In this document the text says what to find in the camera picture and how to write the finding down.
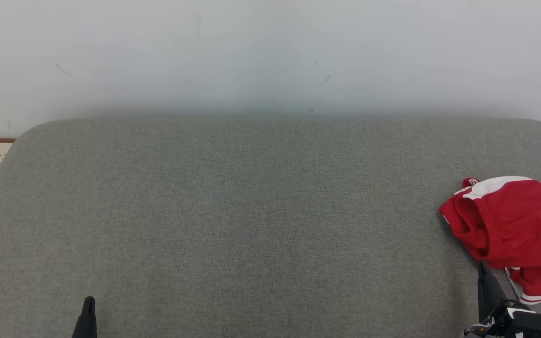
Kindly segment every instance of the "gray fabric surface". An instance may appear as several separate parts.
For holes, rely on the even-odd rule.
[[[541,180],[541,123],[48,123],[0,167],[0,338],[87,295],[101,338],[454,337],[477,272],[437,209],[504,175]]]

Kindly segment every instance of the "wall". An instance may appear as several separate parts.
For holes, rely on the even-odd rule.
[[[0,0],[0,136],[97,114],[541,120],[541,1]]]

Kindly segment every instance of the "red clothing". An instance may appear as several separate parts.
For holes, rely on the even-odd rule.
[[[523,287],[521,302],[541,302],[541,183],[505,176],[469,186],[470,180],[440,213],[475,259],[508,268]]]

